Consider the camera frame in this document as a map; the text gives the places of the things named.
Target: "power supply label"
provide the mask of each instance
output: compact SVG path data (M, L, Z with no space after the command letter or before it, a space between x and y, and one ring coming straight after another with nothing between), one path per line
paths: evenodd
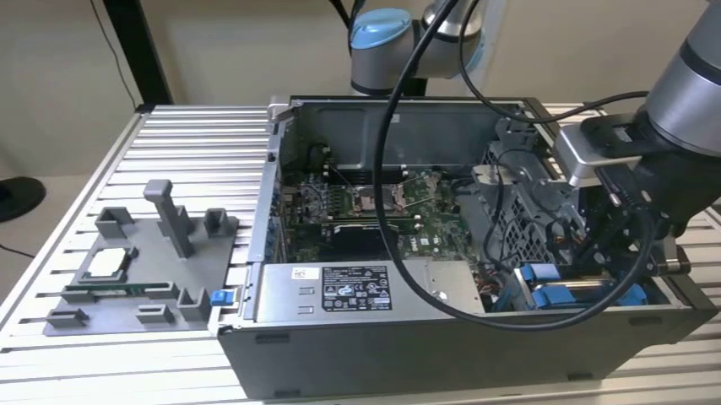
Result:
M385 266L323 268L323 310L388 311L391 285Z

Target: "aluminum extrusion table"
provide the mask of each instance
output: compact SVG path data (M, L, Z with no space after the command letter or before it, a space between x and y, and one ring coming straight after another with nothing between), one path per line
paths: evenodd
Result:
M546 105L551 114L574 106ZM222 207L240 219L227 286L243 283L265 126L265 107L158 106L133 116L0 307L0 402L247 401L209 332L45 337L42 317L54 308L57 293L96 238L93 217L102 207L118 205L134 218L150 217L152 204L141 190L153 178L172 180L173 199L190 215ZM691 278L721 306L721 217L714 211L691 219L680 243L692 262ZM214 308L212 316L231 313ZM680 343L646 349L603 381L317 401L347 405L516 402L721 403L721 316Z

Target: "gray post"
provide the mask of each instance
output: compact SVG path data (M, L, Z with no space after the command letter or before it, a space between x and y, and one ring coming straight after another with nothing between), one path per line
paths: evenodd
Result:
M169 180L150 180L145 185L142 197L154 204L172 247L176 249L177 256L185 258L192 255L193 250L186 227L177 215L176 206L169 197L170 190L172 183Z

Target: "motherboard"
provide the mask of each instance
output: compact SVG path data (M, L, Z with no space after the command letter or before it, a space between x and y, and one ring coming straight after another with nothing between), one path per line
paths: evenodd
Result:
M404 257L465 260L478 253L460 217L452 184L441 170L404 170L383 185L383 206ZM353 185L351 172L308 174L284 187L284 235L289 262L384 260L372 186Z

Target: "black cord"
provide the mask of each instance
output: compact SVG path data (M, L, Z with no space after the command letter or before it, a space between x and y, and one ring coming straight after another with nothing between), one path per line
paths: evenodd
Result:
M499 168L503 167L508 171L511 171L511 172L514 171L514 169L508 165L504 165L500 162L500 159L503 159L506 154L508 154L511 152L522 152L522 153L530 154L534 157L536 157L536 155L532 153L531 150L527 150L527 149L523 149L523 148L510 148L510 149L506 149L498 155L498 157L494 159L492 166L495 167L495 174L498 176L498 197L495 199L495 207L494 207L494 214L491 215L491 223L490 223L490 226L487 228L486 235L483 237L483 243L482 243L482 246L480 246L482 249L483 249L483 255L486 255L486 259L491 262L491 264L496 267L498 270L502 270L506 273L511 273L512 269L508 266L506 266L504 261L502 260L502 255L503 255L502 246L504 244L504 237L500 240L499 259L495 259L491 256L488 247L490 247L490 241L492 239L494 231L495 231L495 228L498 227L498 222L500 220L500 214L502 214L502 208L503 208L503 179L500 177ZM532 203L538 206L540 211L543 211L543 213L551 218L551 222L546 226L552 226L552 224L560 224L560 226L563 227L564 234L566 234L566 236L568 236L570 229L567 227L567 224L564 224L564 221L560 220L559 216L555 215L555 213L540 203L540 201L538 201L538 198L536 198L535 194L532 193L532 189L528 189L528 198L532 201Z
M348 12L345 11L345 7L343 6L343 2L340 0L328 0L335 8L335 12L337 13L337 17L340 17L341 24L345 26L345 30L349 30L349 17Z
M468 8L463 23L460 25L460 38L464 37L464 31L468 26L468 21L471 20L471 14L472 10L478 7L479 0L472 0L471 7ZM583 111L592 110L602 105L615 103L620 100L630 100L630 99L642 99L647 96L647 91L631 91L628 93L620 93L616 95L611 95L610 97L606 97L604 99L599 99L596 101L592 101L590 103L586 103L583 106L574 108L572 110L566 111L562 114L558 114L556 116L550 116L546 118L528 118L526 116L515 115L503 110L500 107L494 105L494 103L486 98L486 96L479 92L475 85L472 84L471 78L468 77L468 72L464 70L464 58L463 58L463 41L457 42L457 71L460 72L460 77L463 78L464 85L467 86L468 90L471 91L472 95L475 95L475 98L483 103L483 105L490 108L496 114L504 116L506 118L524 122L527 124L547 124L550 122L556 122L559 120L566 119L568 116L574 116L576 114L580 114Z
M117 74L120 76L120 81L122 82L122 87L125 87L126 96L130 99L130 102L133 103L133 110L137 106L137 102L134 101L133 93L130 92L130 88L126 86L125 76L122 76L122 69L120 68L120 60L117 57L117 52L114 51L114 48L112 47L110 39L108 38L106 33L104 32L104 26L102 22L100 21L100 15L97 14L97 9L94 7L94 1L89 0L89 6L92 7L92 13L94 14L94 20L97 21L97 25L100 26L100 31L102 32L104 37L104 43L108 44L108 48L110 48L112 57L114 58L114 67L117 68Z
M315 148L320 148L324 149L328 147L328 144L327 143L323 143L323 142L313 142L311 143L309 145L307 145L307 149L305 149L305 168L308 170L311 170L313 168L312 166L312 162L311 162L311 158L312 158L312 154L313 154L313 149Z
M491 318L471 315L460 311L457 308L439 301L431 294L428 294L425 289L415 282L413 276L411 275L409 271L405 268L405 264L403 263L403 257L397 250L397 246L395 245L395 242L392 240L392 231L389 229L387 218L385 218L385 207L383 205L383 182L381 182L383 180L381 179L383 178L381 176L383 175L383 154L385 151L385 140L387 140L388 128L391 126L392 114L395 112L395 108L400 101L403 82L407 80L407 78L411 77L411 73L415 69L415 65L417 61L420 60L421 54L425 51L425 48L428 47L429 42L432 41L432 37L435 33L437 32L437 27L445 20L445 17L448 16L448 13L451 12L456 4L457 4L457 0L445 0L443 2L443 5L437 9L436 17L429 23L428 28L425 29L425 32L423 33L420 40L417 41L417 45L415 46L415 49L411 52L409 58L407 59L407 62L405 62L405 66L403 67L403 70L400 72L395 85L392 87L391 95L388 97L385 111L384 111L383 118L380 120L380 125L377 128L377 138L376 138L377 141L375 144L375 150L373 150L373 155L372 155L372 193L373 193L373 200L375 200L373 201L375 215L377 217L377 228L380 231L380 235L383 237L383 242L385 243L388 256L392 259L392 264L395 265L397 269L397 273L400 277L403 278L403 281L405 281L408 288L415 292L417 297L423 301L425 301L425 303L429 306L436 308L444 314L463 321L468 321L482 326L492 327L504 331L514 331L514 332L548 331L552 329L559 329L562 327L568 327L571 325L575 325L586 321L598 313L600 313L610 305L612 305L618 301L618 299L620 299L620 297L623 297L623 294L626 293L631 285L635 283L638 276L644 271L644 262L648 257L651 246L652 246L652 236L654 236L652 217L643 206L635 207L630 211L631 215L638 221L638 229L640 230L640 235L642 235L642 240L638 245L638 254L630 266L630 271L624 274L623 279L616 283L610 293L598 302L595 302L591 306L588 306L582 311L575 312L568 317L558 319L556 321L550 321L546 323L516 324L516 323L506 323L502 321L495 321Z
M22 252L22 251L18 251L18 250L16 250L16 249L12 249L12 248L9 248L9 247L5 246L5 245L0 245L0 249L2 249L4 251L8 251L9 253L16 253L16 254L18 254L20 256L29 257L30 259L34 258L34 256L30 255L29 253L25 253L25 252Z
M352 48L349 47L349 40L352 39L352 26L356 24L357 13L364 6L364 0L353 0L352 6L349 6L349 19L348 19L348 55Z

